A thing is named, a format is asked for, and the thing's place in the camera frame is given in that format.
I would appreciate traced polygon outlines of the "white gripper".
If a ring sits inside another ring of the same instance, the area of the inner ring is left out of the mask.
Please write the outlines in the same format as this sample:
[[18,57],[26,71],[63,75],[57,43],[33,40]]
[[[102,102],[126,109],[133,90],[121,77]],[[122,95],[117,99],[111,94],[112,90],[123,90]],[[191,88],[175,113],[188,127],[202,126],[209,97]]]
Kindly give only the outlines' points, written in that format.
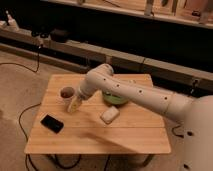
[[69,113],[75,112],[81,106],[82,100],[88,100],[90,98],[90,96],[83,92],[80,87],[77,88],[76,95],[78,97],[73,97],[68,106]]

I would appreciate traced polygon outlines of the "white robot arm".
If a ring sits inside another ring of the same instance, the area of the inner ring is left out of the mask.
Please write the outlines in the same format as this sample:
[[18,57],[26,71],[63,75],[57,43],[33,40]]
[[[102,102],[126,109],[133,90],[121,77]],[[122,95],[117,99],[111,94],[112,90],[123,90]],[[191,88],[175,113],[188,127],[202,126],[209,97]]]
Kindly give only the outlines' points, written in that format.
[[180,171],[213,171],[213,95],[192,98],[173,91],[122,81],[109,64],[87,72],[68,106],[73,113],[97,90],[123,97],[184,126]]

